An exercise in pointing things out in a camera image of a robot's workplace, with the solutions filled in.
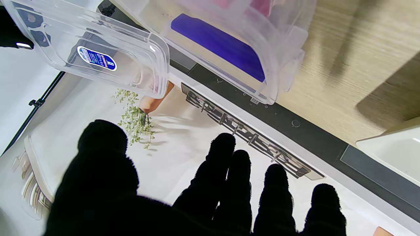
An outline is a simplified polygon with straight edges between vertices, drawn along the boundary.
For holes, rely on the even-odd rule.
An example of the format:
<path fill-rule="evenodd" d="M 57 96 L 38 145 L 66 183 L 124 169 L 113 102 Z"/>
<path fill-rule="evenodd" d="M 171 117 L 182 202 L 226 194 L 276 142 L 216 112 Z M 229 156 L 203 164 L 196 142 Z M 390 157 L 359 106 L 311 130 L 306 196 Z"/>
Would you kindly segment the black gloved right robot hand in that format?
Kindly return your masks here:
<path fill-rule="evenodd" d="M 4 6 L 0 6 L 0 46 L 32 50 L 34 43 L 22 34 Z"/>

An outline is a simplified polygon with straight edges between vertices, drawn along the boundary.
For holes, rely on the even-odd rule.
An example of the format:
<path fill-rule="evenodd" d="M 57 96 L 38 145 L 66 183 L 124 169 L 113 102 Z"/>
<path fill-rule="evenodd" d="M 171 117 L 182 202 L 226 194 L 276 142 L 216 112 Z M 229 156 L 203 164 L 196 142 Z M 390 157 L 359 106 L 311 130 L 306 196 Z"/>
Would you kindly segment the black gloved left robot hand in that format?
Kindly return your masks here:
<path fill-rule="evenodd" d="M 252 220 L 251 161 L 235 137 L 219 134 L 173 205 L 137 194 L 139 179 L 117 125 L 91 122 L 57 188 L 45 236 L 345 236 L 335 188 L 318 184 L 301 232 L 292 216 L 286 171 L 267 168 Z"/>

